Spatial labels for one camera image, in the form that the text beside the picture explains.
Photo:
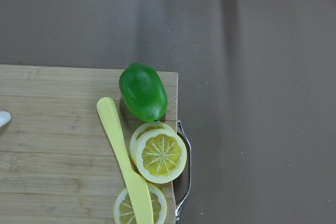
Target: tabletop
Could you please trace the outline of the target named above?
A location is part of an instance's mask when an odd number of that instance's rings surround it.
[[[336,0],[0,0],[0,19],[0,64],[178,73],[179,223],[336,222]]]

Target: lemon slice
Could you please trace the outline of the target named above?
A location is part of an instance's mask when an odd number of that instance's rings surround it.
[[[152,199],[154,224],[163,224],[167,216],[166,199],[156,186],[149,183],[147,185]],[[115,224],[136,224],[127,188],[121,191],[117,197],[114,203],[113,215]]]
[[[153,130],[153,129],[167,129],[170,131],[173,131],[173,128],[171,128],[168,124],[165,124],[163,122],[151,122],[151,123],[144,123],[140,125],[132,134],[131,137],[131,142],[130,142],[130,154],[131,154],[131,159],[134,162],[134,147],[136,141],[139,139],[139,137],[145,133],[146,131]]]
[[[177,178],[186,159],[183,140],[167,129],[149,130],[135,144],[135,165],[141,175],[153,183],[167,183]]]

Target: wooden cutting board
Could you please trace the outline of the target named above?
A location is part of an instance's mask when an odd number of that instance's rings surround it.
[[[1,224],[114,223],[124,181],[98,118],[101,97],[115,100],[127,148],[143,122],[126,109],[123,70],[0,65]],[[158,72],[168,96],[163,122],[176,129],[177,73]],[[175,223],[172,183],[165,223]]]

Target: cutting board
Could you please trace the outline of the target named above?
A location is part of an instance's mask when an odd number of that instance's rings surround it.
[[[118,86],[123,70],[0,65],[1,224],[114,223],[125,184],[96,104],[111,97],[127,148],[143,122],[126,109]],[[176,129],[177,79],[158,72],[168,96],[163,122]],[[172,183],[158,185],[175,223]]]

